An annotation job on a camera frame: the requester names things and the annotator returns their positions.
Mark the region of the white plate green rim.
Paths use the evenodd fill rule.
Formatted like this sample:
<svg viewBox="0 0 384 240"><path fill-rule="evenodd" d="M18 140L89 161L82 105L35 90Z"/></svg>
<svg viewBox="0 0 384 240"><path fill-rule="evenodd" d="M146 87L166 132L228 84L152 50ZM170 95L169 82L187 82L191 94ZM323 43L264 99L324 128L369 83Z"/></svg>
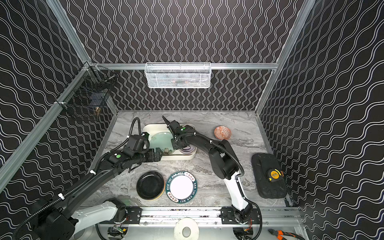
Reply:
<svg viewBox="0 0 384 240"><path fill-rule="evenodd" d="M166 195L177 204L190 202L195 197L197 190L197 179L187 171L175 172L166 181Z"/></svg>

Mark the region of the black round plate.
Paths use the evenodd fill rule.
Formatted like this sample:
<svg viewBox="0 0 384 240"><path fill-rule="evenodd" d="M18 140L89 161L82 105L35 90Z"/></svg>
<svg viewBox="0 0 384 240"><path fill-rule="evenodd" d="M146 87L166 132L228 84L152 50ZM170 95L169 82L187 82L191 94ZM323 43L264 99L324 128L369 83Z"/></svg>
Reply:
<svg viewBox="0 0 384 240"><path fill-rule="evenodd" d="M141 175L136 184L139 197L143 200L158 199L165 191L164 177L156 171L149 171Z"/></svg>

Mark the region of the mint green ceramic plate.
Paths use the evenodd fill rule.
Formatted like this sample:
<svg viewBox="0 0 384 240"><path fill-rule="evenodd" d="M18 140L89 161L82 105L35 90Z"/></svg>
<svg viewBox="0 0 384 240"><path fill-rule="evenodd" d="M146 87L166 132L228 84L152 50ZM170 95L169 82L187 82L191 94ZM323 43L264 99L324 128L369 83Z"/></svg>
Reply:
<svg viewBox="0 0 384 240"><path fill-rule="evenodd" d="M152 136L150 140L150 148L159 148L163 155L169 156L175 152L172 145L173 135L169 132L161 132Z"/></svg>

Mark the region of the lilac ceramic bowl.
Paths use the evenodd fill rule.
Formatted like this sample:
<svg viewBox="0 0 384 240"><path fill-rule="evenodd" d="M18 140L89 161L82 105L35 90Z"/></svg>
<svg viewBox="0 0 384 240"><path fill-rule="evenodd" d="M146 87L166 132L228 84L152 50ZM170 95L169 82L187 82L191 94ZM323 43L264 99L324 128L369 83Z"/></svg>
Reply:
<svg viewBox="0 0 384 240"><path fill-rule="evenodd" d="M193 145L188 145L182 149L180 149L180 152L184 155L190 155L195 151L196 147Z"/></svg>

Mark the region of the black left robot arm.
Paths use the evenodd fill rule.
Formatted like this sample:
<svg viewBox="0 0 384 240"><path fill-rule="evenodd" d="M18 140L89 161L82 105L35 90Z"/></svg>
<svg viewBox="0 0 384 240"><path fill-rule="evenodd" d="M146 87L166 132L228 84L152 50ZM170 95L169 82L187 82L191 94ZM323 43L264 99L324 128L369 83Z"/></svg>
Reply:
<svg viewBox="0 0 384 240"><path fill-rule="evenodd" d="M57 197L38 202L39 209L16 227L12 239L18 240L22 228L27 224L31 224L33 232L42 240L68 240L82 231L84 218L74 217L74 214L88 197L125 170L161 160L160 149L150 147L148 133L138 129L138 134L133 134L134 126L140 125L140 119L135 117L126 140L103 154L85 177Z"/></svg>

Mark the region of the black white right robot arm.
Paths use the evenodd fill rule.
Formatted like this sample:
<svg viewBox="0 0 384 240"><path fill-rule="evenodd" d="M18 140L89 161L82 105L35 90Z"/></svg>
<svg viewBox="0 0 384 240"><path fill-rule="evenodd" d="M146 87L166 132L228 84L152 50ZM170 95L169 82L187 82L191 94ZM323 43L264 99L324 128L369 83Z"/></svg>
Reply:
<svg viewBox="0 0 384 240"><path fill-rule="evenodd" d="M192 145L208 154L213 172L225 182L231 196L236 222L248 224L249 228L251 228L253 223L251 213L256 212L259 221L258 232L253 237L244 233L239 238L240 240L256 240L261 235L263 228L261 210L256 203L246 197L241 183L245 171L231 144L227 140L211 139L189 125L181 126L177 121L169 121L165 116L162 116L162 118L173 135L171 143L174 149L179 150Z"/></svg>

